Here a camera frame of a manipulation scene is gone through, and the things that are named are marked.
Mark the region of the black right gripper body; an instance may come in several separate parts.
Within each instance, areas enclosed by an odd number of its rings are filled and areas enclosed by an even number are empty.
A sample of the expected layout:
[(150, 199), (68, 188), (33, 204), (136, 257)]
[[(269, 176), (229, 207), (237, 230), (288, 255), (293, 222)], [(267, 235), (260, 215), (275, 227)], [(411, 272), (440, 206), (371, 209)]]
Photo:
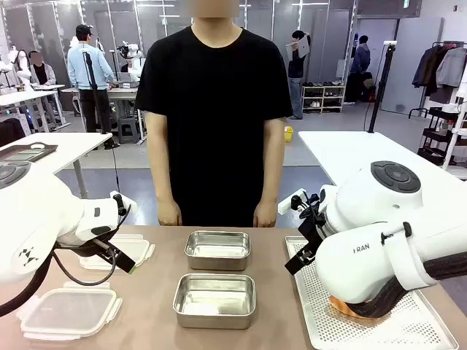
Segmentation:
[(299, 214), (303, 222), (298, 227), (299, 233), (307, 243), (297, 252), (297, 256), (315, 256), (317, 249), (325, 239), (324, 214), (319, 212), (320, 199), (311, 198), (308, 206)]

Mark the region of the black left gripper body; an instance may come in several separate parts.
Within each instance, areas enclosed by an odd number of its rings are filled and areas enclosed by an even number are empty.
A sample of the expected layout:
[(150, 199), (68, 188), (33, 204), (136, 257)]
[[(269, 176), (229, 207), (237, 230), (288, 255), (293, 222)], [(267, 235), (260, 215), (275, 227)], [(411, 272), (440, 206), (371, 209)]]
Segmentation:
[(64, 244), (64, 243), (56, 243), (56, 248), (57, 249), (68, 249), (73, 252), (75, 252), (77, 255), (81, 257), (92, 257), (92, 256), (98, 256), (96, 255), (97, 249), (96, 245), (93, 243), (93, 239), (97, 238), (100, 241), (105, 241), (109, 242), (109, 240), (113, 237), (114, 233), (105, 233), (100, 236), (96, 236), (92, 238), (89, 241), (86, 241), (84, 244), (80, 246), (72, 246), (69, 244)]

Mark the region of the person's left hand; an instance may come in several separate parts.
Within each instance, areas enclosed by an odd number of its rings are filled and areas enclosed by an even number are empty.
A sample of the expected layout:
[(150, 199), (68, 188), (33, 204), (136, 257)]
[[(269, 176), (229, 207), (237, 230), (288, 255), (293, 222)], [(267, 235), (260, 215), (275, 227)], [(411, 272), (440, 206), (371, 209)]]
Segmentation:
[(277, 221), (277, 202), (270, 200), (261, 200), (256, 206), (253, 227), (254, 228), (273, 228)]

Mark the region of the person's right hand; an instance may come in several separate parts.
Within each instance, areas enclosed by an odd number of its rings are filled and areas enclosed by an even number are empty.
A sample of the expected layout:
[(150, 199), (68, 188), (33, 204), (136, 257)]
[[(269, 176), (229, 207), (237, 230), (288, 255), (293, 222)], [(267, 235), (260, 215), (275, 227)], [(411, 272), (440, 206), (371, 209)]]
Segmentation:
[(182, 226), (182, 214), (173, 199), (158, 201), (158, 223), (161, 226)]

